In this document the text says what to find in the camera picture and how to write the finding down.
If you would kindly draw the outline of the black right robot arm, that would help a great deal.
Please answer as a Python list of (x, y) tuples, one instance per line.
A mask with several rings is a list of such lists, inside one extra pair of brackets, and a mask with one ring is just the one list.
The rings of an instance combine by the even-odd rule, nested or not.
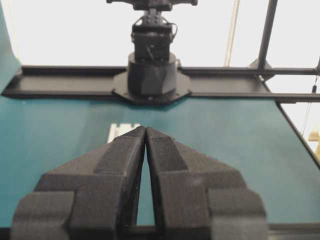
[[(144, 15), (132, 26), (128, 92), (138, 98), (174, 95), (184, 76), (170, 52), (173, 25), (162, 12), (175, 0), (132, 0)], [(266, 212), (235, 168), (151, 127), (145, 144), (155, 225), (167, 240), (265, 240)]]

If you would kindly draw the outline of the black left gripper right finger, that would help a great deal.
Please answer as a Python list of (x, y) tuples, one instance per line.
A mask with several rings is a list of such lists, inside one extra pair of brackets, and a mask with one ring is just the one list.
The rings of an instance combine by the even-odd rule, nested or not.
[(167, 240), (266, 240), (261, 197), (239, 170), (151, 127), (145, 144), (155, 224)]

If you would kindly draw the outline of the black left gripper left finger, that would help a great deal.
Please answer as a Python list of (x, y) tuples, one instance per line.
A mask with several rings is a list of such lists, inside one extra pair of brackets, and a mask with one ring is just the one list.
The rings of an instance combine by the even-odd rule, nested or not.
[(15, 210), (13, 240), (114, 240), (138, 215), (144, 126), (44, 173)]

